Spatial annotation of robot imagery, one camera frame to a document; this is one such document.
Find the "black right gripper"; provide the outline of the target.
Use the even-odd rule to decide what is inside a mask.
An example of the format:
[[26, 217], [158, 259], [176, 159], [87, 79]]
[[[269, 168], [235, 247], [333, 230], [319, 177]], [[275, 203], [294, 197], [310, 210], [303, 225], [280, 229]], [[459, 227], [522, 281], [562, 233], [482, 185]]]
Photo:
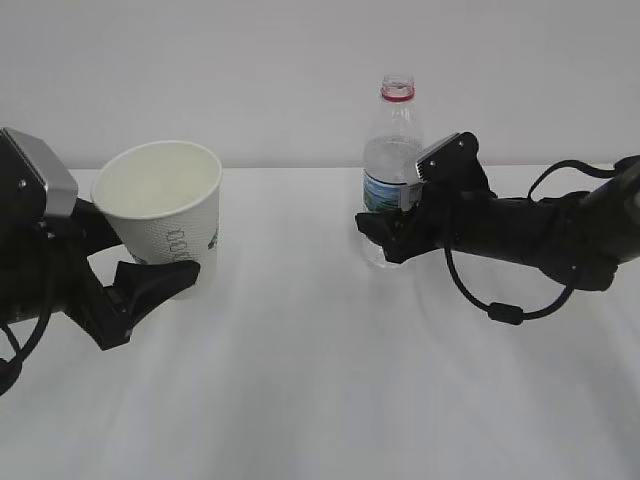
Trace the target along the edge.
[[414, 170], [418, 154], [405, 163], [403, 174], [420, 187], [421, 199], [405, 211], [357, 213], [358, 231], [379, 246], [391, 264], [439, 249], [503, 260], [500, 200], [490, 189], [478, 153], [477, 137], [461, 132], [425, 183]]

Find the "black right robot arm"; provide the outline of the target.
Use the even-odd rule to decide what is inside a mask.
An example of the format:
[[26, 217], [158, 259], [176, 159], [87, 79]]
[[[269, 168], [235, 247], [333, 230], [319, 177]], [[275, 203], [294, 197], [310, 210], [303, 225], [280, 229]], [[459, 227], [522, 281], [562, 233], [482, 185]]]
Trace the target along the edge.
[[534, 267], [562, 285], [579, 271], [576, 287], [584, 291], [608, 289], [618, 266], [638, 258], [638, 156], [623, 158], [611, 169], [557, 163], [603, 183], [593, 191], [534, 200], [498, 197], [478, 152], [470, 132], [428, 148], [409, 165], [421, 182], [420, 202], [408, 211], [359, 213], [358, 230], [393, 264], [450, 248]]

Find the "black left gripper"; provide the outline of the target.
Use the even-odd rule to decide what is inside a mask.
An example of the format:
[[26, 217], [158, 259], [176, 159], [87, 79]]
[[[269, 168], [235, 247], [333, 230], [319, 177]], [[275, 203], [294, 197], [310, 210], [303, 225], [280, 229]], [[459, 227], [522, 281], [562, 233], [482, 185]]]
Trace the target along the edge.
[[44, 329], [62, 312], [103, 350], [129, 342], [133, 328], [195, 285], [200, 264], [119, 262], [104, 286], [88, 257], [123, 242], [104, 214], [78, 198], [68, 217], [20, 225], [1, 241], [1, 325], [36, 318]]

